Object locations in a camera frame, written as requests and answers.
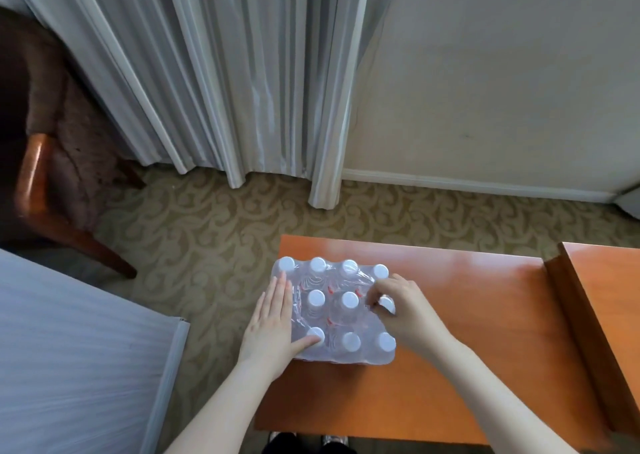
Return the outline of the grey pleated curtain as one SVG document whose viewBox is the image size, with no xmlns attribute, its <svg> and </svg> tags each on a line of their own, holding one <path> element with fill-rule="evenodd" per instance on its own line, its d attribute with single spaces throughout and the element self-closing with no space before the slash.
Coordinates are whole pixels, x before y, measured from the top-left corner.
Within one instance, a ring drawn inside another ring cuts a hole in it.
<svg viewBox="0 0 640 454">
<path fill-rule="evenodd" d="M 367 0 L 0 0 L 51 29 L 142 164 L 339 201 Z"/>
</svg>

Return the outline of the shrink-wrapped pack of water bottles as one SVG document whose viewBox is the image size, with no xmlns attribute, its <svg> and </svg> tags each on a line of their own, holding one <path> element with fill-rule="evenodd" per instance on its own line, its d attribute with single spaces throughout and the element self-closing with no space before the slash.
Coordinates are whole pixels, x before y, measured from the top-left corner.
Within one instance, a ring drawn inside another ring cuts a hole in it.
<svg viewBox="0 0 640 454">
<path fill-rule="evenodd" d="M 295 357 L 300 361 L 384 366 L 396 356 L 396 339 L 366 305 L 375 281 L 386 279 L 384 264 L 323 257 L 276 260 L 272 274 L 292 282 L 292 341 L 317 336 L 320 342 Z"/>
</svg>

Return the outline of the person's right forearm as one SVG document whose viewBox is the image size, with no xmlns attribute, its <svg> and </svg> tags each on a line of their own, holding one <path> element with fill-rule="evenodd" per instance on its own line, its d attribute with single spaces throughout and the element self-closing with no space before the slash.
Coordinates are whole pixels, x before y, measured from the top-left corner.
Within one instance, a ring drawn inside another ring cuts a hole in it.
<svg viewBox="0 0 640 454">
<path fill-rule="evenodd" d="M 437 369 L 473 413 L 495 454 L 579 454 L 469 347 L 448 339 L 435 358 Z"/>
</svg>

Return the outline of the orange wooden furniture panel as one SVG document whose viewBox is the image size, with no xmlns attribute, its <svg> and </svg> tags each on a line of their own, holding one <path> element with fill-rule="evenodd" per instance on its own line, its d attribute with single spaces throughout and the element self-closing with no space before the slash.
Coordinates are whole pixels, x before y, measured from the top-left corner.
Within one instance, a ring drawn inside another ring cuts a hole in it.
<svg viewBox="0 0 640 454">
<path fill-rule="evenodd" d="M 640 440 L 640 248 L 557 247 L 545 268 L 606 422 Z"/>
</svg>

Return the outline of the person's left forearm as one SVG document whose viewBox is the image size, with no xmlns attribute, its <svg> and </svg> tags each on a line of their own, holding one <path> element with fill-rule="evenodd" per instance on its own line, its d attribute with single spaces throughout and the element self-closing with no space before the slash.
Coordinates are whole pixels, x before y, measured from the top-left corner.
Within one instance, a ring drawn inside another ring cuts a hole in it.
<svg viewBox="0 0 640 454">
<path fill-rule="evenodd" d="M 164 454 L 239 454 L 268 387 L 284 368 L 241 361 Z"/>
</svg>

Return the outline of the person's left hand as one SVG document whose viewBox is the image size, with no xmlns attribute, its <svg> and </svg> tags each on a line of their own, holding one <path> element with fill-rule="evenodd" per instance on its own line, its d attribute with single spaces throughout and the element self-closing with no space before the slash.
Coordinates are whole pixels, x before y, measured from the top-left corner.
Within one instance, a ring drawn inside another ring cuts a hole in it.
<svg viewBox="0 0 640 454">
<path fill-rule="evenodd" d="M 237 363 L 272 382 L 297 356 L 292 340 L 292 283 L 286 273 L 272 277 L 245 329 Z"/>
</svg>

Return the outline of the white baseboard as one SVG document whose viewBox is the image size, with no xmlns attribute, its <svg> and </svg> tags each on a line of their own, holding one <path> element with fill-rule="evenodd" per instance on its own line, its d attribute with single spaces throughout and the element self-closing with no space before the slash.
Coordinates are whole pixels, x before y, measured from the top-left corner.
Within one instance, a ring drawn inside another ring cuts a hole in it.
<svg viewBox="0 0 640 454">
<path fill-rule="evenodd" d="M 426 175 L 411 175 L 373 170 L 359 170 L 344 168 L 342 179 L 366 183 L 393 184 L 398 186 L 416 186 L 439 190 L 461 191 L 470 193 L 484 193 L 524 197 L 533 199 L 571 200 L 579 202 L 594 202 L 608 204 L 618 196 L 606 191 L 585 191 L 568 188 L 546 188 L 543 186 L 524 186 L 516 184 L 489 183 L 469 181 Z"/>
</svg>

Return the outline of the person's left shoe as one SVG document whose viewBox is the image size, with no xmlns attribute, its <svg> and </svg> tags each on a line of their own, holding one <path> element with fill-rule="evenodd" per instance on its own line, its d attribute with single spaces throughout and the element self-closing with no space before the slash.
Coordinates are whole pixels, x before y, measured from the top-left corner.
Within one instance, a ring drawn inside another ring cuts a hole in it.
<svg viewBox="0 0 640 454">
<path fill-rule="evenodd" d="M 291 432 L 272 432 L 262 454 L 300 454 L 303 449 L 298 436 Z"/>
</svg>

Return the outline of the person's right hand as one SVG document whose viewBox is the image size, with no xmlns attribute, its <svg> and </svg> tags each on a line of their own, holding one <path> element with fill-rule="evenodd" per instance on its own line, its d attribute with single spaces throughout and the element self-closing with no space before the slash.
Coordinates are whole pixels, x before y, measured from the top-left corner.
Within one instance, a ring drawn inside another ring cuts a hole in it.
<svg viewBox="0 0 640 454">
<path fill-rule="evenodd" d="M 398 274 L 377 280 L 365 301 L 370 310 L 380 303 L 395 312 L 398 323 L 384 326 L 396 341 L 438 369 L 448 365 L 456 340 L 414 281 Z"/>
</svg>

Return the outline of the white bed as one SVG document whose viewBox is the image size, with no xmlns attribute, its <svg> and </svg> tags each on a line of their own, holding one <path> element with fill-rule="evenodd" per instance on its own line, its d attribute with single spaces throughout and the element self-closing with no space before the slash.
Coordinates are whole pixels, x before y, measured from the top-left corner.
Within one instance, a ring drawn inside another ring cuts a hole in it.
<svg viewBox="0 0 640 454">
<path fill-rule="evenodd" d="M 0 454 L 155 454 L 189 328 L 0 249 Z"/>
</svg>

